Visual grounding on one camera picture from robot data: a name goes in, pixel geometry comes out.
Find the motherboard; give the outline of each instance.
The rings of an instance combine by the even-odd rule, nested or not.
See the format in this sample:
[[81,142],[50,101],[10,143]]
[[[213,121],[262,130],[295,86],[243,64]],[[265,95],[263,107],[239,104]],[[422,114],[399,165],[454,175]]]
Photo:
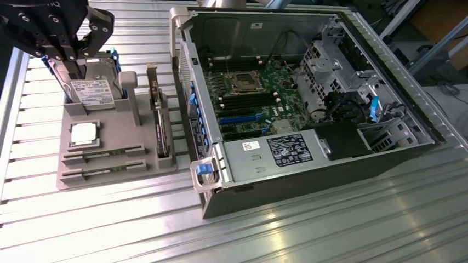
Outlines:
[[307,121],[291,68],[270,59],[258,70],[205,73],[225,141],[298,131]]

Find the power supply label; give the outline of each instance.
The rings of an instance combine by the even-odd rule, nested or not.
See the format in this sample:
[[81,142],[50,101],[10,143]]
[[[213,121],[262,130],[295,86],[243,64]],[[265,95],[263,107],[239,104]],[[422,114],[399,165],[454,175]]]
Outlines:
[[70,83],[83,106],[114,103],[109,83],[105,79],[71,81]]
[[266,141],[278,167],[313,160],[301,134],[275,137]]

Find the cpu socket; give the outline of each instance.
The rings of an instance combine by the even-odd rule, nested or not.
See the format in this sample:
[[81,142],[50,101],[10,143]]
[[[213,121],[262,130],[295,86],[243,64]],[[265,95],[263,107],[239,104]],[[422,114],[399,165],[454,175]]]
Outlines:
[[254,72],[239,72],[231,76],[231,90],[234,92],[262,91],[258,76]]

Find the white sticker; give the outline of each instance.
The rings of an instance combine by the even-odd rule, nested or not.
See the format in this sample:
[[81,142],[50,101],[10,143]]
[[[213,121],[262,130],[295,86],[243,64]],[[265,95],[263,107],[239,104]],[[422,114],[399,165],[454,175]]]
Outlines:
[[262,23],[251,23],[250,29],[262,29]]
[[243,151],[259,149],[259,144],[257,141],[249,141],[242,143]]
[[109,83],[98,81],[71,81],[71,86],[83,106],[114,103]]

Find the robotic hand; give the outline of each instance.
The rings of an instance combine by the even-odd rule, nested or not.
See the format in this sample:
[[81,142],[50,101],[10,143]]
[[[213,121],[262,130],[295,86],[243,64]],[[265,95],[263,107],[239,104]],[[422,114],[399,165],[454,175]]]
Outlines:
[[[90,32],[81,40],[83,19]],[[111,35],[114,16],[87,0],[0,0],[0,38],[37,58],[59,61],[70,79],[83,79],[91,58]]]

